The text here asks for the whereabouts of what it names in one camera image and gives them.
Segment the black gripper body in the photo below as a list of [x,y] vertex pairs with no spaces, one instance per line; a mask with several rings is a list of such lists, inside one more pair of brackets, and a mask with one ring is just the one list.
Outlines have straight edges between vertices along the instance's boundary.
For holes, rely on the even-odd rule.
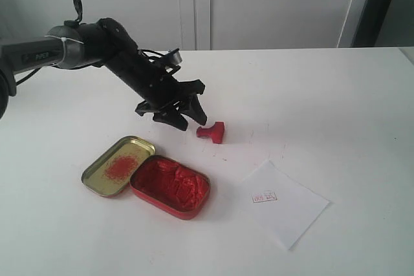
[[201,80],[179,82],[163,66],[150,62],[139,52],[117,53],[109,60],[109,70],[143,98],[136,107],[140,116],[175,107],[186,114],[188,98],[205,90]]

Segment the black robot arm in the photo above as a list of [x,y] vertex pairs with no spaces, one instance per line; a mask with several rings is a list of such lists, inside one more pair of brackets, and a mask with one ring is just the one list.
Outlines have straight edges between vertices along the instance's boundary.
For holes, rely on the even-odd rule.
[[143,99],[135,109],[138,115],[150,112],[153,121],[185,131],[187,117],[205,125],[207,116],[198,99],[204,83],[174,77],[181,61],[178,49],[165,54],[140,49],[114,19],[90,24],[66,21],[43,37],[1,41],[1,112],[17,93],[16,74],[47,66],[65,70],[106,67]]

